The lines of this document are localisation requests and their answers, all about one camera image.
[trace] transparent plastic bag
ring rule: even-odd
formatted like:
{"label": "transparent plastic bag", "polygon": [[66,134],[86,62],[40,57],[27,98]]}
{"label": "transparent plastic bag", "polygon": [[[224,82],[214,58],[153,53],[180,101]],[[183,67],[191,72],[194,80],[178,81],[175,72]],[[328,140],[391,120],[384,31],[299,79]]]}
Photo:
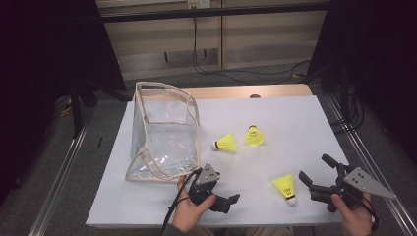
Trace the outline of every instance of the transparent plastic bag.
{"label": "transparent plastic bag", "polygon": [[200,167],[199,111],[187,92],[136,84],[131,164],[126,180],[166,181]]}

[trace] white table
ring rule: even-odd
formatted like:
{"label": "white table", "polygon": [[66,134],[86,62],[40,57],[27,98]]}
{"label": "white table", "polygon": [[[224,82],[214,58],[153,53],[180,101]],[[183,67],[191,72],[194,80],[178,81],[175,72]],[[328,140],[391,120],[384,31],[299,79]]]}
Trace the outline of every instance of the white table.
{"label": "white table", "polygon": [[[324,153],[347,164],[317,98],[299,92],[294,94],[304,96],[265,97],[273,95],[264,96],[262,91],[259,89],[256,93],[263,98],[256,99],[199,99],[201,96],[195,96],[201,117],[202,165],[209,163],[220,172],[220,180],[213,191],[226,198],[241,195],[229,213],[208,211],[199,225],[234,227],[340,222],[339,213],[329,213],[326,204],[310,200],[308,188],[298,179],[299,171],[303,170],[315,184],[334,185],[336,172],[321,161]],[[130,163],[132,120],[133,103],[129,103],[87,225],[160,227],[175,198],[175,184],[125,181]],[[257,125],[266,137],[260,147],[244,144],[243,137],[252,124]],[[235,137],[237,151],[213,151],[210,144],[229,132]],[[295,179],[296,206],[290,206],[271,183],[289,173]]]}

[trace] human hand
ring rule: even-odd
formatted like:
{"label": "human hand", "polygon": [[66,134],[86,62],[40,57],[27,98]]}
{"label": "human hand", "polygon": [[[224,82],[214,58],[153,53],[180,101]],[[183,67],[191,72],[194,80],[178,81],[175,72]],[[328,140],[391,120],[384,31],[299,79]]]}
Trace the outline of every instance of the human hand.
{"label": "human hand", "polygon": [[[181,176],[177,183],[178,191],[184,184],[185,176]],[[202,214],[215,202],[215,195],[210,195],[202,203],[196,206],[185,189],[181,192],[179,203],[175,209],[172,225],[184,233],[190,231],[199,222]]]}
{"label": "human hand", "polygon": [[[371,201],[369,193],[363,193],[363,197],[369,202]],[[331,200],[343,218],[341,227],[344,236],[365,236],[371,234],[372,217],[367,210],[361,206],[347,207],[343,199],[337,194],[331,195]],[[362,200],[362,203],[369,207],[369,203],[366,200]]]}

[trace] black cable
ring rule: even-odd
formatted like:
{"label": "black cable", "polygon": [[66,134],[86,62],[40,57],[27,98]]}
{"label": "black cable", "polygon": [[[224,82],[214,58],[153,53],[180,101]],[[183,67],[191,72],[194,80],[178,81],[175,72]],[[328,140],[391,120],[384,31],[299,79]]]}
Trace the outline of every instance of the black cable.
{"label": "black cable", "polygon": [[343,125],[343,123],[351,123],[351,121],[353,119],[355,119],[355,117],[357,115],[357,111],[358,111],[358,109],[356,107],[356,103],[355,103],[355,101],[356,101],[356,97],[355,97],[356,92],[354,94],[351,94],[351,95],[353,95],[353,98],[349,102],[350,103],[350,106],[349,106],[349,117],[342,117],[342,118],[340,118],[340,119],[338,119],[338,120],[330,123],[331,126]]}
{"label": "black cable", "polygon": [[70,97],[69,95],[66,95],[64,97],[61,98],[61,100],[55,102],[54,106],[57,106],[59,104],[61,104],[63,101],[65,101],[68,97]]}
{"label": "black cable", "polygon": [[[342,130],[335,131],[334,133],[336,135],[342,134],[342,133],[345,133],[345,132],[355,131],[355,130],[359,129],[363,125],[363,123],[365,121],[365,107],[364,107],[364,104],[363,104],[362,99],[359,98],[359,104],[361,106],[361,113],[359,114],[359,111],[358,111],[358,108],[357,108],[357,101],[356,101],[356,99],[357,98],[355,98],[352,101],[352,103],[353,103],[353,105],[355,107],[354,108],[355,109],[354,114],[356,114],[356,116],[354,117],[354,121],[349,124],[350,127],[346,127],[346,128],[343,128]],[[341,124],[343,122],[343,119],[340,119],[338,122]]]}
{"label": "black cable", "polygon": [[311,229],[312,229],[312,235],[316,236],[316,228],[314,226],[311,226]]}
{"label": "black cable", "polygon": [[[369,78],[369,76],[370,76],[369,74],[371,73],[371,71],[373,70],[373,68],[377,64],[377,62],[383,58],[382,55],[383,55],[383,53],[380,52],[380,54],[378,54],[377,59],[374,60],[372,62],[372,64],[369,66],[368,72],[365,75],[362,76],[362,79],[359,81],[359,84],[356,87],[357,89],[355,90],[355,95],[356,96],[358,96],[358,93],[359,93],[358,89],[361,88],[365,84],[365,82],[367,81],[366,79]],[[362,126],[362,124],[363,124],[363,122],[365,120],[365,112],[364,112],[365,109],[364,109],[363,101],[362,101],[362,99],[360,97],[359,97],[359,102],[361,104],[361,110],[362,110],[362,117],[361,117],[361,120],[360,120],[359,124],[353,124],[353,126],[351,126],[350,128],[345,128],[345,129],[343,129],[341,131],[335,132],[336,134],[341,134],[343,132],[353,131],[353,130],[358,129],[359,127]]]}
{"label": "black cable", "polygon": [[350,124],[356,124],[356,122],[358,121],[359,113],[358,113],[358,107],[357,107],[357,103],[356,103],[356,97],[357,97],[357,95],[354,94],[352,100],[350,101],[348,117],[346,117],[345,119],[344,118],[339,119],[338,120],[339,123],[348,122]]}
{"label": "black cable", "polygon": [[369,204],[370,207],[366,206],[362,201],[356,199],[352,194],[350,194],[349,192],[345,192],[344,194],[348,195],[350,198],[352,198],[357,204],[359,204],[361,207],[363,207],[373,218],[374,218],[374,223],[372,224],[372,232],[375,232],[378,227],[381,224],[380,219],[377,216],[377,213],[374,209],[374,207],[372,206],[371,202],[368,201],[366,198],[362,197],[362,199],[365,199],[366,202]]}
{"label": "black cable", "polygon": [[172,212],[174,212],[174,209],[177,207],[178,203],[187,199],[181,199],[180,201],[178,201],[178,199],[181,196],[181,193],[183,192],[185,186],[187,185],[188,181],[191,179],[191,177],[193,177],[193,175],[197,174],[199,171],[202,171],[202,168],[199,168],[197,170],[194,170],[189,176],[187,176],[187,178],[184,180],[183,185],[181,186],[180,190],[178,191],[177,196],[175,197],[174,201],[172,202],[172,205],[169,207],[169,211],[165,216],[165,219],[163,220],[163,225],[162,225],[162,233],[165,231],[166,225],[168,224],[169,218],[171,217]]}
{"label": "black cable", "polygon": [[279,74],[284,74],[284,73],[287,73],[287,72],[291,72],[291,74],[288,76],[288,78],[287,78],[287,79],[285,79],[285,80],[283,80],[283,81],[281,81],[281,82],[275,83],[276,85],[278,85],[278,84],[282,84],[282,83],[284,83],[284,82],[286,82],[286,81],[290,80],[290,79],[291,79],[291,77],[292,77],[292,75],[293,75],[293,73],[294,73],[294,70],[295,70],[297,67],[301,66],[302,64],[305,64],[305,63],[308,63],[308,62],[310,62],[310,60],[304,60],[304,61],[302,61],[302,62],[300,62],[300,63],[295,64],[295,65],[294,65],[292,68],[290,68],[290,69],[287,69],[287,70],[284,70],[284,71],[280,71],[280,72],[273,72],[273,73],[262,73],[262,72],[253,72],[253,71],[245,71],[245,70],[226,70],[226,71],[213,71],[213,72],[208,72],[208,71],[205,71],[205,70],[204,70],[204,69],[203,69],[203,68],[199,65],[198,60],[197,60],[197,19],[196,19],[196,18],[194,18],[194,48],[193,48],[193,65],[194,65],[194,69],[195,69],[195,71],[196,71],[197,73],[199,73],[200,75],[205,75],[205,76],[208,76],[208,75],[219,75],[219,76],[229,78],[229,79],[231,79],[231,80],[233,80],[233,81],[236,81],[236,82],[239,82],[239,83],[242,83],[242,84],[252,85],[251,83],[248,83],[248,82],[245,82],[245,81],[241,81],[241,80],[235,79],[235,78],[233,78],[233,77],[231,77],[231,76],[227,76],[227,75],[225,75],[225,74],[223,74],[223,73],[232,72],[232,73],[249,73],[249,74],[263,75],[263,76],[274,76],[274,75],[279,75]]}
{"label": "black cable", "polygon": [[177,201],[177,205],[178,205],[179,203],[183,202],[184,200],[188,200],[188,199],[191,199],[191,197],[186,197],[186,198],[184,198],[184,199],[180,199],[180,200],[178,200],[178,201]]}

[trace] yellow shuttlecock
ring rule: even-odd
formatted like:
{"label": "yellow shuttlecock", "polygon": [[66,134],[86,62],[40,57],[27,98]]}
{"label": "yellow shuttlecock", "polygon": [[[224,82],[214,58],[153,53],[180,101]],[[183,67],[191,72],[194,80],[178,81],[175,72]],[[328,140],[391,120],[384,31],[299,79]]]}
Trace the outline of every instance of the yellow shuttlecock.
{"label": "yellow shuttlecock", "polygon": [[234,142],[233,135],[227,134],[223,138],[212,144],[214,150],[236,150],[236,144]]}
{"label": "yellow shuttlecock", "polygon": [[296,203],[294,192],[294,178],[292,174],[285,175],[272,181],[273,185],[287,199],[287,202],[294,206]]}
{"label": "yellow shuttlecock", "polygon": [[249,127],[248,133],[246,133],[245,141],[249,146],[259,146],[264,142],[264,135],[256,126],[252,125]]}

